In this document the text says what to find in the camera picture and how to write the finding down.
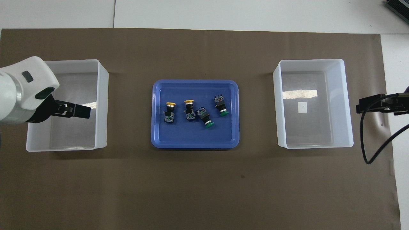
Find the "white table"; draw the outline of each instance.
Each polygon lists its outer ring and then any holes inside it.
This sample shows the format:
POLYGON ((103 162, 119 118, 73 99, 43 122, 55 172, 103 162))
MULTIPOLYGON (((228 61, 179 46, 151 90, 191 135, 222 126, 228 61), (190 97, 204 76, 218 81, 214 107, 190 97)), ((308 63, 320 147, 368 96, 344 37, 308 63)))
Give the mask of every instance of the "white table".
MULTIPOLYGON (((0 29, 93 27, 382 34, 386 93, 403 92, 409 86, 409 25, 388 10, 382 0, 4 0, 0 3, 0 29)), ((409 123, 409 117, 389 115, 389 121, 394 133, 409 123)), ((403 230, 409 230, 408 137, 406 131, 393 141, 403 230)))

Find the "brown mat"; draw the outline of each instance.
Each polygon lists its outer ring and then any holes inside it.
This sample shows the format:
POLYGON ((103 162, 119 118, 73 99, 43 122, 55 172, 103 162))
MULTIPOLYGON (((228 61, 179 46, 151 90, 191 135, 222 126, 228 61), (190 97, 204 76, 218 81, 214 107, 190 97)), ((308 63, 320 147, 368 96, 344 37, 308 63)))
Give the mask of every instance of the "brown mat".
MULTIPOLYGON (((392 147, 362 159, 359 98, 386 92, 380 36, 171 29, 3 29, 0 66, 30 56, 98 59, 110 73, 108 145, 28 153, 27 125, 2 126, 2 229, 393 229, 392 147), (344 59, 355 144, 277 144, 272 72, 282 59, 344 59), (165 151, 150 142, 159 79, 231 79, 240 143, 165 151)), ((369 153, 390 135, 366 118, 369 153)))

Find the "clear plastic bin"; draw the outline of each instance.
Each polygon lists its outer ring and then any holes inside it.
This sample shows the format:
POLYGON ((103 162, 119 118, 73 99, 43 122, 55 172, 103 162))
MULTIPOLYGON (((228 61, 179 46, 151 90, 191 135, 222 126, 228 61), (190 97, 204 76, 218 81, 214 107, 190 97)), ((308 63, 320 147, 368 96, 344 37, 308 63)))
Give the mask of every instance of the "clear plastic bin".
POLYGON ((106 146, 108 72, 98 60, 46 61, 60 83, 54 99, 91 107, 89 119, 51 116, 29 123, 26 149, 91 150, 106 146))
POLYGON ((342 59, 281 60, 273 78, 279 146, 353 146, 342 59))

